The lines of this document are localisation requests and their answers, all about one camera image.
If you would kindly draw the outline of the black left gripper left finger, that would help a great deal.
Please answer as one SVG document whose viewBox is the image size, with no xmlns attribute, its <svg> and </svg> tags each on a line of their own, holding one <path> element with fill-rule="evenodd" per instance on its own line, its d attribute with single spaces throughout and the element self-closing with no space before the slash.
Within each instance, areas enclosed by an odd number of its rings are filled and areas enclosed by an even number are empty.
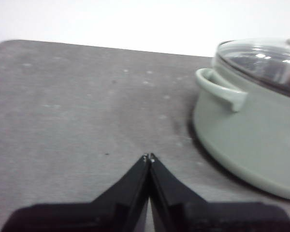
<svg viewBox="0 0 290 232">
<path fill-rule="evenodd" d="M 148 204 L 149 155 L 88 203 L 36 204 L 14 211 L 4 232 L 142 232 Z"/>
</svg>

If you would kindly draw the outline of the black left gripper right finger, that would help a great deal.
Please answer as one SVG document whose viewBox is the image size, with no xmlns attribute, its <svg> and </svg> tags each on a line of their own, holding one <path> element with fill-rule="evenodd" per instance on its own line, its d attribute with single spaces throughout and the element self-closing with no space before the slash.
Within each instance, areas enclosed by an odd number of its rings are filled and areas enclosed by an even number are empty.
<svg viewBox="0 0 290 232">
<path fill-rule="evenodd" d="M 153 154 L 150 200 L 158 232 L 290 232 L 290 217 L 261 202 L 208 202 L 179 181 Z"/>
</svg>

